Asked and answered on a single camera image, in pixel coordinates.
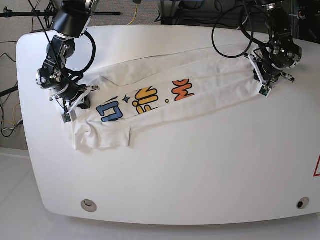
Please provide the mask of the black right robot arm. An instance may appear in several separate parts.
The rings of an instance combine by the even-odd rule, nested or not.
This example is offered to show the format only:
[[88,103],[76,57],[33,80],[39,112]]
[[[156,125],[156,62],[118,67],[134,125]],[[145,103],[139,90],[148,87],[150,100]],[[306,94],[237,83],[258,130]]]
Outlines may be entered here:
[[[78,84],[92,66],[97,52],[95,40],[87,32],[87,26],[98,3],[97,0],[62,1],[52,25],[56,35],[48,41],[46,58],[36,74],[37,85],[52,91],[50,98],[62,108],[65,122],[76,119],[75,108],[89,109],[91,102],[88,95],[98,89],[97,86]],[[86,36],[92,44],[91,58],[85,68],[73,71],[66,67],[66,63],[76,50],[75,39],[81,36]]]

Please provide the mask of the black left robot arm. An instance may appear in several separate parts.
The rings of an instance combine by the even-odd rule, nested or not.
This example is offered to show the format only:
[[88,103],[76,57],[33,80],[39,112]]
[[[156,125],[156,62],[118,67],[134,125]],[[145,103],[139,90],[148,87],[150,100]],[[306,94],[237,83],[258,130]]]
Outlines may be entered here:
[[[223,13],[213,25],[211,41],[215,51],[224,58],[236,59],[248,58],[254,68],[254,78],[262,84],[262,91],[270,91],[280,83],[280,78],[294,82],[295,78],[286,74],[286,69],[294,68],[302,59],[302,48],[294,43],[290,30],[291,22],[289,15],[280,5],[280,0],[255,0],[248,3],[242,2],[238,16],[238,27],[243,35],[249,39],[246,49],[238,55],[226,55],[220,52],[214,41],[214,33],[221,19],[229,13]],[[254,23],[251,9],[259,10],[266,7],[267,12],[262,12],[266,19],[268,42],[264,43],[254,37]]]

